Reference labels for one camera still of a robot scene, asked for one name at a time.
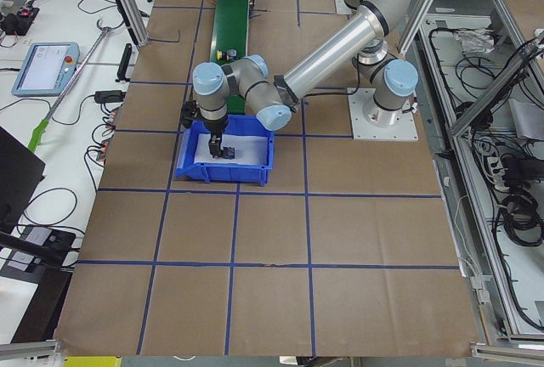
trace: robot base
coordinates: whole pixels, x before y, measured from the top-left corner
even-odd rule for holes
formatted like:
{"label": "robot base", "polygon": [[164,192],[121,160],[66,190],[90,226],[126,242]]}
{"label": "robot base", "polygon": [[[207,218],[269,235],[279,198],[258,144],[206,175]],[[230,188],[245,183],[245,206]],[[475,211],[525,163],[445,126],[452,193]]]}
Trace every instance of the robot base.
{"label": "robot base", "polygon": [[[387,140],[394,142],[416,142],[416,123],[411,113],[402,114],[396,125],[387,129],[375,127],[363,116],[363,104],[374,94],[374,88],[361,88],[348,97],[349,114],[351,116],[351,128],[355,140]],[[404,109],[410,108],[406,101]]]}

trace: blue plastic bin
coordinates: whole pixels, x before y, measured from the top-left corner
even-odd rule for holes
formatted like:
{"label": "blue plastic bin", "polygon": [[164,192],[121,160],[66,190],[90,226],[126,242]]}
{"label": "blue plastic bin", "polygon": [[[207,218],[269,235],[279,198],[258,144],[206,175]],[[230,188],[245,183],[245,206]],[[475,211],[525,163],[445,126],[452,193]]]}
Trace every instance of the blue plastic bin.
{"label": "blue plastic bin", "polygon": [[274,161],[274,133],[264,129],[255,116],[229,115],[229,125],[225,133],[238,136],[261,136],[268,139],[266,166],[237,165],[218,160],[219,163],[195,163],[198,135],[210,133],[200,121],[193,122],[184,132],[175,177],[186,175],[206,183],[213,181],[259,183],[264,186],[269,181],[269,174]]}

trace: light blue joint cap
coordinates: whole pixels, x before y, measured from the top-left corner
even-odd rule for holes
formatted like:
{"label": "light blue joint cap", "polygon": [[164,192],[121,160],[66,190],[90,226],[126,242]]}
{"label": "light blue joint cap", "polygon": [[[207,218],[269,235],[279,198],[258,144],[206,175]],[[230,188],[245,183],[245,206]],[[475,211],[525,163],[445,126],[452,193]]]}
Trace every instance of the light blue joint cap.
{"label": "light blue joint cap", "polygon": [[395,95],[409,97],[416,89],[419,75],[416,67],[408,61],[394,59],[385,67],[383,78],[385,84]]}
{"label": "light blue joint cap", "polygon": [[291,120],[291,110],[285,105],[271,105],[257,113],[257,119],[269,131],[282,129]]}
{"label": "light blue joint cap", "polygon": [[199,95],[211,95],[221,88],[224,72],[215,63],[202,63],[193,70],[193,88]]}
{"label": "light blue joint cap", "polygon": [[251,61],[253,61],[263,73],[264,78],[269,77],[269,67],[266,65],[266,61],[264,61],[263,57],[258,54],[252,54],[244,57],[244,59],[250,59]]}

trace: grid on floor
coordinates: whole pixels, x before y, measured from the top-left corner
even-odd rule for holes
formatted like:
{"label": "grid on floor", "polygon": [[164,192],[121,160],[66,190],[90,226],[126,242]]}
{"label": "grid on floor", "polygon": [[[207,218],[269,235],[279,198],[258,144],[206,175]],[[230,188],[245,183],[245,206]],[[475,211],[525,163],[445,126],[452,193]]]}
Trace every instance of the grid on floor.
{"label": "grid on floor", "polygon": [[[276,134],[264,188],[173,178],[209,3],[153,9],[59,322],[67,352],[468,354],[478,336],[420,121],[417,143],[355,142],[347,100],[314,97]],[[250,51],[285,72],[345,23],[331,3],[257,0]],[[324,88],[355,83],[346,65]]]}

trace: tablet screen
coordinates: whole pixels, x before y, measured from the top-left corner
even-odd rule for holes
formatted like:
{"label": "tablet screen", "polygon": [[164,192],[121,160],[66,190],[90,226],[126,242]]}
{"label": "tablet screen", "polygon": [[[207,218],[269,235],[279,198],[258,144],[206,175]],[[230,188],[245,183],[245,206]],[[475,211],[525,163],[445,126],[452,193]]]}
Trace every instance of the tablet screen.
{"label": "tablet screen", "polygon": [[19,88],[53,89],[70,46],[36,46]]}

